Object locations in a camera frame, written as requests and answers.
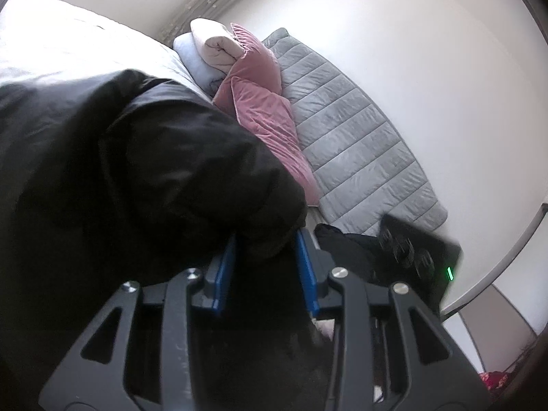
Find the white bedsheet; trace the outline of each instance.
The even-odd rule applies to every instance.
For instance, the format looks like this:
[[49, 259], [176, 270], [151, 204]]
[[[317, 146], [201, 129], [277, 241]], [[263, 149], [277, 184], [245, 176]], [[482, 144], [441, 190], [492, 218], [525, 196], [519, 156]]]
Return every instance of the white bedsheet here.
[[175, 51], [94, 12], [59, 0], [9, 0], [0, 12], [0, 85], [129, 68], [176, 80], [210, 101]]

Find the gray cushion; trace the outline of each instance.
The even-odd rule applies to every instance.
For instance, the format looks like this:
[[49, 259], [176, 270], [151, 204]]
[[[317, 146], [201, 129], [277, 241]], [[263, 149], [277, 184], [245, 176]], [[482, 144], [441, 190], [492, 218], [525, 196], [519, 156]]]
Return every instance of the gray cushion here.
[[367, 95], [281, 28], [264, 44], [278, 59], [282, 95], [323, 196], [325, 220], [375, 235], [382, 213], [434, 230], [447, 219], [415, 156]]
[[185, 65], [196, 84], [210, 97], [213, 97], [226, 77], [223, 71], [216, 70], [204, 62], [198, 54], [191, 32], [179, 35], [173, 41], [173, 49]]

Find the white pillow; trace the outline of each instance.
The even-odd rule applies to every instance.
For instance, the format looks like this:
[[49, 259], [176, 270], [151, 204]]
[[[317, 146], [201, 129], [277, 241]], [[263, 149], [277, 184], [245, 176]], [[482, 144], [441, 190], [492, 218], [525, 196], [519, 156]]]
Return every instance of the white pillow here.
[[190, 30], [198, 54], [204, 62], [226, 74], [245, 52], [242, 45], [221, 23], [196, 18], [190, 22]]

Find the light blue pillow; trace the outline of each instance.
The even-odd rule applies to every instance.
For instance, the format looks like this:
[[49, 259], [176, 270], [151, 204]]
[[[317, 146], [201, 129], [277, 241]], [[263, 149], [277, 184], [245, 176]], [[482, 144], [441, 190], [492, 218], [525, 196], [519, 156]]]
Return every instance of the light blue pillow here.
[[188, 70], [196, 84], [202, 88], [204, 93], [213, 97], [225, 79], [226, 74], [204, 62], [202, 57], [198, 54], [192, 32], [179, 35], [179, 37], [173, 41], [173, 49], [179, 54], [183, 65], [185, 65], [185, 68]]

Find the red object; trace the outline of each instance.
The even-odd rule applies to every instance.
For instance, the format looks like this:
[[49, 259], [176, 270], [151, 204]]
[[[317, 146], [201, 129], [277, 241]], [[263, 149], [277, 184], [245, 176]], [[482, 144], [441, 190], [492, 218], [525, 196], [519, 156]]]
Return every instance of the red object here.
[[492, 373], [482, 373], [479, 375], [487, 390], [494, 396], [502, 393], [504, 386], [508, 383], [508, 373], [495, 371]]

